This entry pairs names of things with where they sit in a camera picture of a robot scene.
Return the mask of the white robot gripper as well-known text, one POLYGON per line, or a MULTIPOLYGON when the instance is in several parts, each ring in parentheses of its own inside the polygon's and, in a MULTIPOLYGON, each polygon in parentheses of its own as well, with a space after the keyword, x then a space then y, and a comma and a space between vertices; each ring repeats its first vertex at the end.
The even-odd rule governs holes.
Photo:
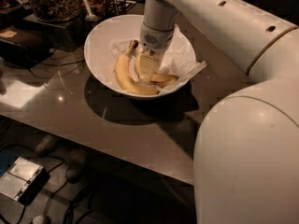
POLYGON ((143 22, 140 31, 140 42, 144 49, 153 51, 154 56, 139 53, 136 57, 136 72, 139 78, 150 82, 159 66, 162 65, 165 52, 173 39, 175 24, 143 22))

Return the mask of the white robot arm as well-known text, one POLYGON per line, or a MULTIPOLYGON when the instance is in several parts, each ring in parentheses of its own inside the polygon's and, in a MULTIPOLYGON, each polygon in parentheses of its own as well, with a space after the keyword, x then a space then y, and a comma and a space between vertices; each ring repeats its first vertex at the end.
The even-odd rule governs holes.
POLYGON ((165 51, 180 12, 252 80, 202 121, 197 224, 299 224, 299 31, 242 0, 146 0, 141 37, 165 51))

